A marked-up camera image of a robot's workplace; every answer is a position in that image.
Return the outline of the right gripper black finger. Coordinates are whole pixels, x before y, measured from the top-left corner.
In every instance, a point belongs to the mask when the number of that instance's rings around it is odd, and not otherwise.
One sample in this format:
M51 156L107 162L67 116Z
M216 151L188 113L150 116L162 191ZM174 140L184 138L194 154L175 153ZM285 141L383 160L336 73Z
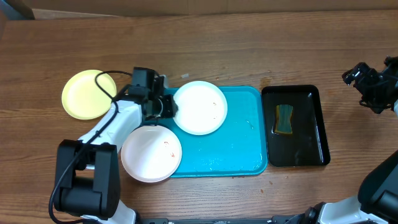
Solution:
M368 73L369 70L370 67L366 63L360 62L354 68L342 74L341 77L347 85L350 85L353 81L359 80L364 74Z
M364 94L359 101L361 106L372 108L373 107L373 94Z

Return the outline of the white plate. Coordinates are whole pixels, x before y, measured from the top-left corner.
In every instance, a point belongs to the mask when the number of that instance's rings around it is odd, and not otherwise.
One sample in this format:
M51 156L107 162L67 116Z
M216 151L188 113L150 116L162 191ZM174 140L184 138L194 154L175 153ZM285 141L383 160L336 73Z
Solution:
M188 134L213 133L221 127L228 114L224 93L209 82L186 83L174 93L173 99L178 107L174 121Z

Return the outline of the green yellow sponge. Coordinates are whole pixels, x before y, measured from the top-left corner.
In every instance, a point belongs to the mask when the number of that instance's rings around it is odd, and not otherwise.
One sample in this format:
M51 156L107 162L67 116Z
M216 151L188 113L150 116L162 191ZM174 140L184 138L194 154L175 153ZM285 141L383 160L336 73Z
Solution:
M276 134L292 134L292 116L294 107L291 105L277 105L275 107L275 126Z

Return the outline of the yellow plate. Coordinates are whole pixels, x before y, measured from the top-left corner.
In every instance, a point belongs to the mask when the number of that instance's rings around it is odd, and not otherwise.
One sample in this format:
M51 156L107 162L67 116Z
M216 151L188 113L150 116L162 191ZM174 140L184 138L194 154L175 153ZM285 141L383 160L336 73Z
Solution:
M84 70L65 84L62 91L64 110L76 119L95 119L110 109L111 99L95 82L100 70Z

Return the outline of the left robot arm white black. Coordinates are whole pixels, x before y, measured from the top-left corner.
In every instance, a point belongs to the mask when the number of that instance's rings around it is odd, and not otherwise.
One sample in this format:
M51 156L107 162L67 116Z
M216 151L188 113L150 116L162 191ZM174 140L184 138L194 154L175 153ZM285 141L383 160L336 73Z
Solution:
M63 140L57 149L55 186L49 200L54 212L76 216L75 223L136 223L137 213L120 199L118 152L127 137L148 119L172 118L172 95L111 98L105 117L79 140Z

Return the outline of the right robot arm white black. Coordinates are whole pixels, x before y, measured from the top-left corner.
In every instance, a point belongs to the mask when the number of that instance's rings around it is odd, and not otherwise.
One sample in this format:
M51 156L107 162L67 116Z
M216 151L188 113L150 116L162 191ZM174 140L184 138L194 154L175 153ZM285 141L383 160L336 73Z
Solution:
M361 106L380 114L397 112L397 57L386 57L378 72L361 62L342 74L343 81L362 94ZM370 172L357 196L335 203L321 202L304 213L281 218L285 224L397 223L397 153Z

